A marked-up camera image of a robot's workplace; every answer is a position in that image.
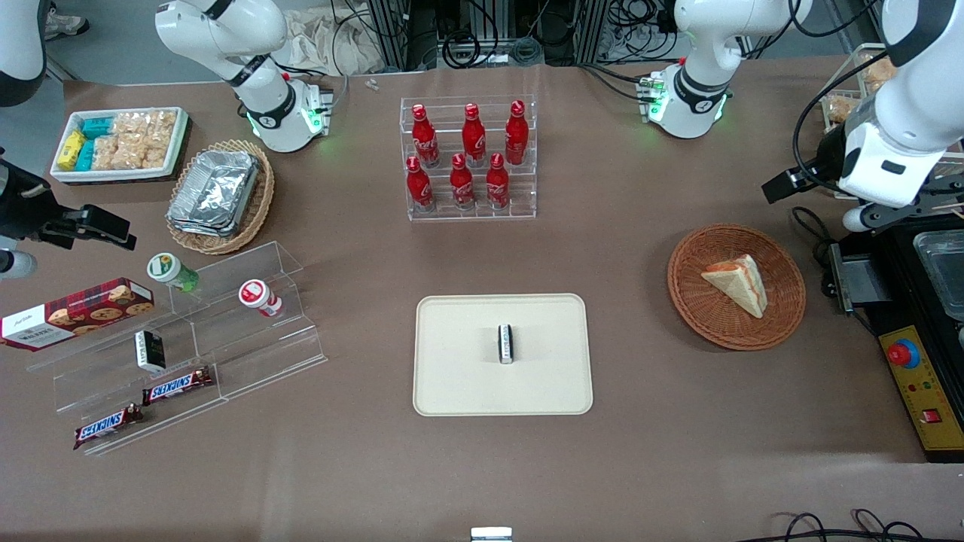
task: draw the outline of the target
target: wicker basket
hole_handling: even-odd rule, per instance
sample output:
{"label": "wicker basket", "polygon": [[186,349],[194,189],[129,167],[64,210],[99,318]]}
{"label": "wicker basket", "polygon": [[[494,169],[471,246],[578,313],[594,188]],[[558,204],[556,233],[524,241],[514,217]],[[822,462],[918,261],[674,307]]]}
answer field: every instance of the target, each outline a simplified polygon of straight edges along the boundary
{"label": "wicker basket", "polygon": [[[254,186],[254,190],[252,190],[251,198],[248,200],[248,208],[245,210],[244,218],[241,220],[241,227],[238,229],[238,233],[232,237],[216,237],[214,235],[187,233],[175,229],[170,222],[168,223],[168,230],[171,232],[171,236],[174,237],[174,241],[184,248],[210,255],[228,254],[250,243],[261,229],[261,226],[264,225],[264,219],[268,216],[268,208],[271,206],[271,199],[275,195],[275,174],[271,170],[271,163],[268,162],[268,157],[264,154],[264,151],[247,141],[232,139],[230,141],[215,143],[205,150],[243,150],[256,156],[260,161],[260,168],[255,179],[256,185]],[[199,155],[200,153],[196,154],[194,158],[191,158],[191,162],[181,171],[180,176],[177,178],[177,184],[174,186],[174,192],[171,194],[172,202],[177,196],[177,191],[180,190],[184,178],[187,177],[188,171],[190,171],[191,166],[194,165],[194,161],[198,159]]]}
{"label": "wicker basket", "polygon": [[[757,262],[768,301],[755,318],[700,276],[708,265],[749,254]],[[677,245],[667,271],[670,296],[693,330],[733,350],[764,350],[786,340],[800,325],[807,303],[803,277],[793,258],[764,233],[736,224],[714,224]]]}

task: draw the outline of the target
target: clear acrylic shelf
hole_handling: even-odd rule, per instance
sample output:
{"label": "clear acrylic shelf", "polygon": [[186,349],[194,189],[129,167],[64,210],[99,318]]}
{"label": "clear acrylic shelf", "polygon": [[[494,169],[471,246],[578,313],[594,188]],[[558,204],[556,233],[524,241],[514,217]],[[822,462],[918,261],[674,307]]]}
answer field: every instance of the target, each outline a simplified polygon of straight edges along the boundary
{"label": "clear acrylic shelf", "polygon": [[[476,103],[479,106],[479,119],[486,129],[486,151],[489,156],[493,152],[505,152],[505,123],[509,120],[509,109],[513,100],[525,102],[525,119],[529,124],[529,141],[525,152],[525,160],[518,166],[506,164],[509,173],[509,206],[496,211],[489,205],[486,193],[485,175],[488,163],[483,167],[469,168],[472,172],[472,191],[475,193],[476,205],[474,209],[463,211],[455,206],[452,197],[452,185],[448,182],[451,172],[452,155],[462,152],[462,124],[465,122],[465,106]],[[409,219],[413,222],[439,220],[487,220],[487,219],[526,219],[536,216],[538,161],[537,141],[537,104],[536,96],[496,95],[496,96],[446,96],[403,98],[399,111],[399,131],[401,135],[402,186],[405,185],[407,171],[405,159],[415,154],[415,143],[412,140],[412,106],[420,103],[425,106],[428,118],[435,126],[439,139],[440,162],[436,168],[425,168],[432,183],[432,193],[435,195],[436,206],[432,212],[420,213],[415,211],[412,197],[408,189],[405,190],[405,201],[408,206]]]}
{"label": "clear acrylic shelf", "polygon": [[[170,289],[170,309],[99,339],[46,367],[55,367],[57,412],[80,427],[142,401],[142,390],[208,366],[214,384],[142,407],[144,419],[97,438],[81,449],[102,455],[165,427],[225,404],[327,359],[314,322],[305,316],[292,276],[301,265],[277,242],[262,245],[198,270],[199,287],[185,294]],[[248,279],[265,281],[281,297],[280,316],[248,309],[237,290]],[[151,374],[137,367],[134,333],[161,337],[167,369]]]}

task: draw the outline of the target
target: white tray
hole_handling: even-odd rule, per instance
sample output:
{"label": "white tray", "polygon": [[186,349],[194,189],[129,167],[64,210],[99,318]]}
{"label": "white tray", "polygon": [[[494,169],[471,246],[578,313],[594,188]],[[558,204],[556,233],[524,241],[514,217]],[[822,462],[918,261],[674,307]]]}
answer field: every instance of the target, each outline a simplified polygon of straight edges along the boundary
{"label": "white tray", "polygon": [[[514,363],[496,329],[512,326]],[[430,296],[415,322],[422,416],[559,416],[593,405],[586,306],[573,293]]]}
{"label": "white tray", "polygon": [[[57,156],[60,155],[64,143],[67,142],[67,135],[74,129],[79,129],[81,121],[86,119],[96,119],[99,117],[113,117],[117,113],[146,113],[153,109],[172,109],[177,112],[177,120],[174,121],[174,133],[171,135],[171,142],[168,144],[168,154],[164,158],[164,166],[160,168],[148,168],[142,170],[107,170],[72,172],[61,169],[57,165]],[[61,181],[63,184],[113,184],[120,182],[138,182],[145,180],[168,180],[165,178],[174,171],[177,158],[180,155],[181,142],[184,140],[184,132],[187,130],[187,112],[180,107],[145,107],[139,109],[102,109],[100,111],[77,111],[71,113],[67,119],[67,127],[61,134],[61,141],[57,145],[57,153],[54,154],[53,163],[50,164],[50,176]]]}

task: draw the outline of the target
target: table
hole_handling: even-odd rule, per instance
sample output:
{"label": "table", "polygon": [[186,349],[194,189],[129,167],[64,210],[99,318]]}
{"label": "table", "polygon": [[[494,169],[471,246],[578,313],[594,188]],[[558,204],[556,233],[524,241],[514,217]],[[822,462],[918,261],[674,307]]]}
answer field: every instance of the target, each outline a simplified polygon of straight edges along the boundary
{"label": "table", "polygon": [[[847,205],[816,193],[767,205],[760,190],[791,164],[793,122],[840,62],[745,63],[723,119],[694,141],[642,124],[631,101],[575,68],[379,76],[377,93],[354,79],[331,137],[271,154],[278,194],[252,245],[278,239],[305,265],[303,299],[330,360],[92,459],[71,452],[73,420],[55,416],[49,378],[24,370],[29,355],[4,349],[2,537],[464,540],[471,527],[507,525],[526,542],[709,541],[781,533],[781,514],[803,510],[853,528],[857,506],[926,535],[964,537],[964,467],[923,463],[874,338],[820,295],[812,239],[790,225],[789,208],[807,205],[842,234]],[[191,154],[252,139],[225,84],[66,91],[68,112],[184,107],[195,122]],[[523,91],[540,99],[539,216],[410,224],[400,98]],[[820,128],[814,115],[803,149],[816,148]],[[57,186],[63,203],[98,203],[131,220],[137,251],[31,244],[40,271],[0,284],[3,312],[116,276],[146,280],[147,259],[162,250],[195,268],[214,261],[170,239],[170,189]],[[721,350],[670,304],[670,252],[713,222],[766,231],[800,265],[806,317],[779,347]],[[592,410],[416,414],[418,301],[525,292],[585,300]]]}

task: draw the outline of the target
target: red label bottle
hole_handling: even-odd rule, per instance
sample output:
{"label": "red label bottle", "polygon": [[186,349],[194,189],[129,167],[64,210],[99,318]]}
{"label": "red label bottle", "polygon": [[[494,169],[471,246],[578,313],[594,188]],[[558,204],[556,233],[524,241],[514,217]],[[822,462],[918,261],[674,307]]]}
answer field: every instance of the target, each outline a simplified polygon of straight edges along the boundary
{"label": "red label bottle", "polygon": [[479,120],[479,106],[466,105],[466,123],[462,125],[462,146],[466,149],[469,166],[477,168],[485,164],[485,126]]}
{"label": "red label bottle", "polygon": [[475,194],[472,192],[472,172],[466,168],[466,157],[460,152],[452,156],[452,173],[448,176],[452,183],[452,197],[455,206],[469,211],[475,208]]}
{"label": "red label bottle", "polygon": [[496,211],[509,206],[509,172],[505,171],[505,160],[498,152],[492,155],[491,167],[485,175],[485,187],[489,193],[489,204]]}
{"label": "red label bottle", "polygon": [[420,103],[412,106],[412,117],[415,119],[412,127],[415,152],[426,168],[434,168],[439,165],[439,139],[435,135],[435,126],[428,120],[425,106]]}
{"label": "red label bottle", "polygon": [[409,194],[412,195],[415,212],[426,213],[435,210],[432,183],[429,182],[428,175],[422,171],[418,158],[409,156],[409,159],[405,161],[405,166],[409,170]]}
{"label": "red label bottle", "polygon": [[514,166],[525,160],[525,148],[529,144],[529,124],[525,121],[525,104],[517,99],[512,102],[512,114],[505,124],[505,159]]}

